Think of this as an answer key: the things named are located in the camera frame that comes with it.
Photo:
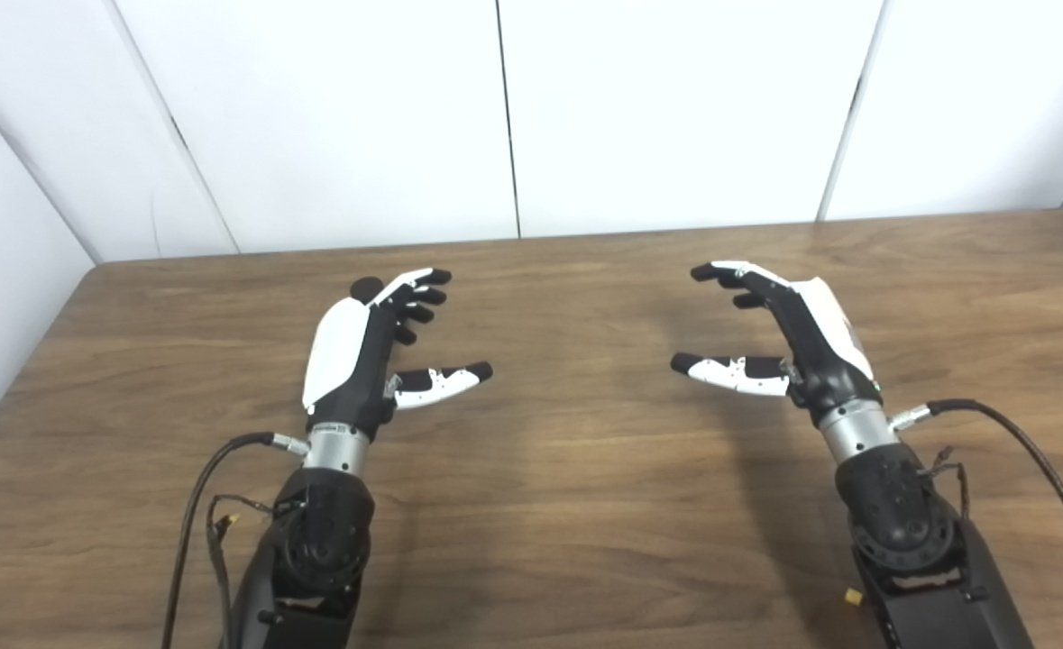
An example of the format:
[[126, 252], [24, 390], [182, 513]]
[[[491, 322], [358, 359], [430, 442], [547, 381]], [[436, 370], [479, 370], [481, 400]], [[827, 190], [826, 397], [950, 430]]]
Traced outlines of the white and black left hand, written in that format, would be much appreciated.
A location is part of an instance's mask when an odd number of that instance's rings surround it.
[[432, 306], [448, 300], [448, 270], [423, 268], [391, 281], [362, 277], [318, 322], [303, 387], [307, 430], [345, 425], [375, 441], [399, 410], [420, 409], [460, 395], [487, 379], [486, 361], [460, 368], [391, 370], [392, 351], [418, 337], [408, 322], [427, 324]]

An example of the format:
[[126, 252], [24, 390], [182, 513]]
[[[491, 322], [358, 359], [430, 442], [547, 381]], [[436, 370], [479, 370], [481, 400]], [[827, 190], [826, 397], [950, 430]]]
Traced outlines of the white and black right hand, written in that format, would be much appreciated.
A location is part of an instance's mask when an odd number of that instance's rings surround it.
[[764, 308], [791, 356], [696, 356], [676, 353], [675, 372], [701, 382], [758, 396], [786, 396], [819, 423], [853, 402], [882, 404], [874, 370], [831, 287], [820, 277], [793, 281], [749, 261], [693, 267], [696, 281], [736, 290], [738, 309]]

